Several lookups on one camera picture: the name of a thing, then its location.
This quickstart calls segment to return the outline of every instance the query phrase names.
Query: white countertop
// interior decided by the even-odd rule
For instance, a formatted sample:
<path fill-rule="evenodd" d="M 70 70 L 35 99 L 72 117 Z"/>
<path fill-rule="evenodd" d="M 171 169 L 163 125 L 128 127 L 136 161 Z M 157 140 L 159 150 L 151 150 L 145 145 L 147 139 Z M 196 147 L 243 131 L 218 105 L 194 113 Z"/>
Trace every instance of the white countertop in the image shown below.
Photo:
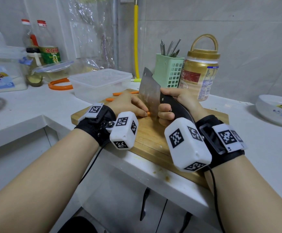
<path fill-rule="evenodd" d="M 131 83 L 131 88 L 139 89 L 139 83 Z M 201 104 L 229 115 L 230 124 L 249 147 L 246 156 L 282 197 L 282 127 L 263 120 L 255 106 L 248 102 L 211 95 Z M 73 90 L 54 91 L 47 85 L 0 93 L 0 146 L 46 125 L 58 133 L 67 134 L 75 127 L 71 123 L 71 114 L 88 106 L 89 103 L 75 97 Z M 120 168 L 180 207 L 208 223 L 217 224 L 213 197 L 205 188 L 130 151 L 109 148 L 101 154 L 99 158 Z"/>

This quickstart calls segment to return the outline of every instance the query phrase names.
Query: clear plastic bag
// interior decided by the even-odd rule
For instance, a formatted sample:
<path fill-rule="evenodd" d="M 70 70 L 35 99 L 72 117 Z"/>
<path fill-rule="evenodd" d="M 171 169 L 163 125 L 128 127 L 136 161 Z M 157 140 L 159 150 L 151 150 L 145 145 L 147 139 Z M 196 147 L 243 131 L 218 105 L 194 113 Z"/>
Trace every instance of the clear plastic bag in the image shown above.
<path fill-rule="evenodd" d="M 84 67 L 114 68 L 112 0 L 60 0 Z"/>

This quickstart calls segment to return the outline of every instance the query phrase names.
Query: orange plastic ring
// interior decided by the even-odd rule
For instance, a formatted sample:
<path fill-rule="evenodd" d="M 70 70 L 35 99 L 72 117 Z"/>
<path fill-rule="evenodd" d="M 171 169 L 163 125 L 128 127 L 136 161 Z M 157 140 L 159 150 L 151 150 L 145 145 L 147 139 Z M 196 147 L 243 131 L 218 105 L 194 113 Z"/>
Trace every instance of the orange plastic ring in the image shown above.
<path fill-rule="evenodd" d="M 58 83 L 67 83 L 67 82 L 69 82 L 69 81 L 70 81 L 70 80 L 68 80 L 67 78 L 55 80 L 55 81 L 52 81 L 52 82 L 48 83 L 48 87 L 49 87 L 51 90 L 58 90 L 58 91 L 64 91 L 64 90 L 73 89 L 73 86 L 72 86 L 72 85 L 67 85 L 67 86 L 55 86 L 55 84 L 58 84 Z"/>

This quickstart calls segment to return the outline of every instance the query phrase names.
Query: wooden cutting board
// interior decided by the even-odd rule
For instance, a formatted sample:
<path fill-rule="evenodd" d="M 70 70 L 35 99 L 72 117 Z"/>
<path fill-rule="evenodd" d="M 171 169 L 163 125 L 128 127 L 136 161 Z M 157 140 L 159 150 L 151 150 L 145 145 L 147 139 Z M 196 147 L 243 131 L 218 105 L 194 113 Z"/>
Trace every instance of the wooden cutting board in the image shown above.
<path fill-rule="evenodd" d="M 103 100 L 101 103 L 107 105 L 109 102 Z M 77 125 L 78 119 L 88 110 L 85 108 L 71 115 L 71 120 L 74 125 Z M 215 115 L 218 119 L 226 124 L 229 124 L 229 116 L 225 113 L 207 109 L 210 114 Z M 154 121 L 150 117 L 138 118 L 139 128 L 136 136 L 135 146 L 130 149 L 131 152 L 152 161 L 159 166 L 168 169 L 180 176 L 185 177 L 199 184 L 203 187 L 208 188 L 207 182 L 203 173 L 199 172 L 181 172 L 179 171 L 172 162 L 172 158 L 169 152 L 169 148 L 165 139 L 164 130 L 165 127 L 159 124 L 158 120 Z"/>

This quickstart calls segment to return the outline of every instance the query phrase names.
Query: green utensil holder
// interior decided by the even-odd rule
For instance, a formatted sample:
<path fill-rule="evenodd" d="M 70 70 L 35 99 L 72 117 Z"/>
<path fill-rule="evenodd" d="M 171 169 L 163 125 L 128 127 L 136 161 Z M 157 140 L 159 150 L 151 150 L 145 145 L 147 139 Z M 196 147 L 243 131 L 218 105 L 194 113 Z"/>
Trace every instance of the green utensil holder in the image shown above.
<path fill-rule="evenodd" d="M 155 72 L 153 78 L 163 88 L 177 88 L 184 58 L 177 56 L 171 58 L 156 54 Z"/>

